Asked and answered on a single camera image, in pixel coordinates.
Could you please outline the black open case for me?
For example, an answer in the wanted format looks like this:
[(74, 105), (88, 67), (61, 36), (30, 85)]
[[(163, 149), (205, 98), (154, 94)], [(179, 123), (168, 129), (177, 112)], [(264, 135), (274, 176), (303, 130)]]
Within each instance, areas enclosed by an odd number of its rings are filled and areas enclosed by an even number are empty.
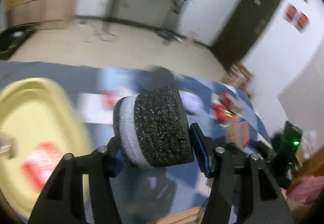
[(37, 31), (36, 24), (22, 24), (1, 32), (0, 59), (7, 61)]

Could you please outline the blue white checkered rug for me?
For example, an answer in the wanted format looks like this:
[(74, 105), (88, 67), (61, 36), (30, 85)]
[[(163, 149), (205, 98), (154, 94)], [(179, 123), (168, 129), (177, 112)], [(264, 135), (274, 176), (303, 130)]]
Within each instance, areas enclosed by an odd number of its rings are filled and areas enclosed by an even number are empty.
[(237, 88), (162, 67), (104, 68), (94, 77), (77, 107), (96, 147), (113, 137), (121, 142), (112, 189), (123, 223), (149, 223), (205, 206), (211, 181), (199, 170), (189, 127), (197, 123), (206, 136), (223, 137), (225, 126), (211, 109), (220, 93), (242, 106), (238, 119), (248, 123), (252, 142), (270, 140), (250, 99)]

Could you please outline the black foam cylinder block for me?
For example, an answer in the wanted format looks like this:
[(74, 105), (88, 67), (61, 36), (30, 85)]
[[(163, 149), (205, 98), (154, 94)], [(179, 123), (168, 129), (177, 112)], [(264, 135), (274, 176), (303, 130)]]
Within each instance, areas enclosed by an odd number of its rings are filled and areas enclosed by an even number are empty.
[(123, 158), (137, 168), (194, 161), (187, 117), (174, 86), (119, 99), (113, 110), (113, 130)]

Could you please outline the purple plush toy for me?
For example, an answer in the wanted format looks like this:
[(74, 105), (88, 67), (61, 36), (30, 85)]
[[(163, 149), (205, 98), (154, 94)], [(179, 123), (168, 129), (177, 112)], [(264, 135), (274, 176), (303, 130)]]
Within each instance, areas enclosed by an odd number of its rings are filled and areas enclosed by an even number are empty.
[(202, 99), (195, 93), (180, 90), (179, 94), (186, 113), (190, 115), (197, 115), (204, 110), (204, 103)]

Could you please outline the cardboard box by wall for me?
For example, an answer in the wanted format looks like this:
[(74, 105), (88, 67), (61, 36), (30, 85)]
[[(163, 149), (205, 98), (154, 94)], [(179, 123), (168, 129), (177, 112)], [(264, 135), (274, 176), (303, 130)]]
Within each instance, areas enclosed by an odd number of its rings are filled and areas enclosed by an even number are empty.
[(221, 78), (221, 83), (236, 87), (247, 94), (248, 97), (251, 97), (252, 92), (249, 87), (254, 78), (254, 74), (252, 74), (241, 62), (236, 62), (231, 65), (230, 69)]

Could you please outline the dark brown door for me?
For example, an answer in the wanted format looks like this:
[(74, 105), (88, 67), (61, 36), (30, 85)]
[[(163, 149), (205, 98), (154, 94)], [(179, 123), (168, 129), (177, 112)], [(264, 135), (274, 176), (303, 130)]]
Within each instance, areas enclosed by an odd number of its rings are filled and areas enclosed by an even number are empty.
[(224, 69), (240, 61), (270, 22), (281, 0), (240, 0), (210, 50)]

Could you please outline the yellow oval plastic tray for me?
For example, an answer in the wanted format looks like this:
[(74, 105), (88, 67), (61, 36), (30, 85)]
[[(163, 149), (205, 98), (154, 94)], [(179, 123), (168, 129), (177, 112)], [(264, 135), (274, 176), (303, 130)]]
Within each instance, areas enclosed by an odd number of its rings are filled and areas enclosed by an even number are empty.
[(12, 158), (1, 155), (1, 192), (25, 219), (63, 155), (86, 155), (93, 147), (66, 91), (46, 78), (1, 91), (1, 138), (11, 138), (14, 149)]

